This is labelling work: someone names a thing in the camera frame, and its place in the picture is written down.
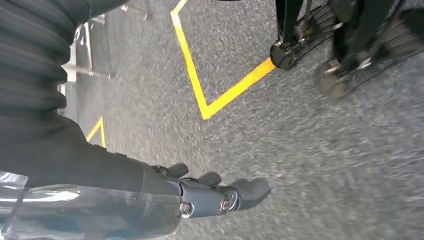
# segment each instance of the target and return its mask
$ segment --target prosthetic arm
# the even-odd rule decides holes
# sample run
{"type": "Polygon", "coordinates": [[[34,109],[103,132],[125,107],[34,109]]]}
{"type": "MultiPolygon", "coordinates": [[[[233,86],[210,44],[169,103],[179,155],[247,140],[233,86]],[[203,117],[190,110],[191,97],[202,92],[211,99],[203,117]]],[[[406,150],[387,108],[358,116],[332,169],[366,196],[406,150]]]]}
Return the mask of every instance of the prosthetic arm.
{"type": "Polygon", "coordinates": [[[86,142],[59,116],[61,65],[77,26],[127,0],[0,1],[0,230],[14,239],[151,238],[181,218],[254,207],[262,179],[220,186],[216,173],[150,166],[86,142]]]}

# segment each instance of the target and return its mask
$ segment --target yellow line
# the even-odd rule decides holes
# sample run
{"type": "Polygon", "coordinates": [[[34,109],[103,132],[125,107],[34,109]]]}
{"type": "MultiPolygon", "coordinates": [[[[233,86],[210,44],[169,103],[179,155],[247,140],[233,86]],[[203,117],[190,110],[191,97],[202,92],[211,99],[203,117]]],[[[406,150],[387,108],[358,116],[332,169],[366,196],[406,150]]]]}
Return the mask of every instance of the yellow line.
{"type": "Polygon", "coordinates": [[[92,130],[90,131],[90,133],[87,135],[87,137],[85,138],[87,140],[87,142],[90,142],[94,136],[94,134],[96,134],[97,130],[100,129],[100,136],[101,136],[101,145],[102,147],[106,147],[106,140],[105,140],[105,128],[103,125],[103,117],[101,116],[100,119],[98,120],[98,122],[95,124],[95,126],[92,128],[92,130]]]}
{"type": "Polygon", "coordinates": [[[190,82],[193,87],[194,96],[196,97],[201,116],[204,120],[207,120],[231,101],[233,101],[236,97],[241,95],[253,84],[257,83],[259,80],[265,77],[265,75],[269,74],[273,69],[275,69],[275,66],[268,58],[259,66],[257,66],[253,71],[243,77],[236,85],[231,87],[223,95],[218,97],[218,99],[208,105],[205,99],[205,95],[203,94],[202,86],[196,72],[196,67],[193,62],[192,55],[190,53],[189,44],[187,43],[187,39],[183,31],[183,26],[181,25],[180,17],[178,16],[178,13],[184,7],[187,1],[188,0],[181,0],[175,9],[170,12],[170,14],[172,23],[175,28],[176,37],[184,56],[185,65],[187,68],[188,77],[190,78],[190,82]]]}
{"type": "Polygon", "coordinates": [[[195,63],[193,62],[192,55],[190,54],[189,44],[187,43],[186,36],[183,32],[183,27],[181,26],[180,18],[178,17],[178,11],[174,10],[171,13],[171,18],[175,27],[176,37],[178,38],[179,45],[182,49],[185,65],[187,67],[188,77],[190,78],[191,85],[194,91],[194,96],[196,97],[200,113],[204,119],[207,119],[206,116],[209,115],[208,104],[206,103],[205,96],[203,95],[203,90],[199,81],[198,74],[196,72],[195,63]]]}
{"type": "Polygon", "coordinates": [[[218,99],[212,102],[208,106],[208,113],[210,117],[216,114],[219,110],[241,95],[244,91],[250,88],[253,84],[257,83],[267,74],[269,74],[276,67],[271,62],[271,59],[268,58],[257,66],[253,71],[243,77],[237,84],[228,89],[224,94],[222,94],[218,99]]]}

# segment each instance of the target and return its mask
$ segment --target metal pole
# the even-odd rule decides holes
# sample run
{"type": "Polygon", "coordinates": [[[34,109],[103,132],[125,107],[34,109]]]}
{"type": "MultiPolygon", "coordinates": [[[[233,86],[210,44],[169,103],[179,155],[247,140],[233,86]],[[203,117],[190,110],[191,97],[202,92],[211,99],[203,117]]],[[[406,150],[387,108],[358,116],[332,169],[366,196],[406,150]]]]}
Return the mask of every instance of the metal pole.
{"type": "Polygon", "coordinates": [[[144,15],[143,20],[146,20],[147,19],[147,16],[149,15],[147,13],[147,11],[145,11],[144,9],[142,9],[142,8],[140,8],[138,6],[131,5],[131,4],[124,4],[124,5],[122,5],[120,7],[120,9],[122,11],[126,12],[126,13],[133,12],[133,13],[137,13],[137,14],[142,14],[142,15],[144,15]]]}
{"type": "Polygon", "coordinates": [[[72,69],[74,71],[76,71],[77,73],[80,74],[85,74],[88,76],[92,76],[92,77],[98,77],[98,78],[107,78],[107,79],[111,79],[112,75],[110,73],[104,73],[104,72],[98,72],[98,71],[93,71],[84,67],[80,67],[80,66],[76,66],[73,64],[65,64],[63,65],[64,69],[72,69]]]}
{"type": "Polygon", "coordinates": [[[85,38],[86,38],[86,44],[87,44],[87,57],[88,57],[88,69],[91,71],[93,70],[93,56],[92,56],[92,44],[91,44],[91,38],[90,38],[90,27],[89,23],[84,23],[85,27],[85,38]]]}

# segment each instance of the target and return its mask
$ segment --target prosthetic hand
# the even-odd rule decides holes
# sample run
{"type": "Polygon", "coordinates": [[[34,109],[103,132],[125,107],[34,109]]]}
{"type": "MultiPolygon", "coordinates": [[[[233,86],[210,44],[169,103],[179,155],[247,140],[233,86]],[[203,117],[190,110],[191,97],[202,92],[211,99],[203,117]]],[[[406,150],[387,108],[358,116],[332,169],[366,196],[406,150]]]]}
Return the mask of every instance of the prosthetic hand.
{"type": "Polygon", "coordinates": [[[259,204],[271,190],[261,178],[253,181],[239,179],[229,186],[219,185],[221,177],[216,172],[208,172],[198,179],[182,178],[189,172],[182,163],[170,168],[153,168],[178,186],[183,200],[181,211],[184,218],[218,216],[230,211],[250,209],[259,204]]]}

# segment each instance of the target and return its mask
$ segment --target gray carpet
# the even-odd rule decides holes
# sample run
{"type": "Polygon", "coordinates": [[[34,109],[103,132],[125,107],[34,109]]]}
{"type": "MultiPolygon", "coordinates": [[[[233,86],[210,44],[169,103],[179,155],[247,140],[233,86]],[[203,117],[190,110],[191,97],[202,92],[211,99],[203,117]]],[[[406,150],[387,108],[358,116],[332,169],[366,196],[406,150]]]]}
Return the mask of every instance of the gray carpet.
{"type": "MultiPolygon", "coordinates": [[[[115,78],[78,80],[85,133],[103,116],[106,146],[198,177],[268,178],[260,206],[185,220],[176,240],[420,240],[424,236],[424,54],[331,101],[314,85],[328,44],[275,70],[211,119],[201,118],[169,12],[114,10],[93,30],[94,63],[115,78]]],[[[208,102],[263,61],[274,1],[190,0],[180,13],[208,102]]]]}

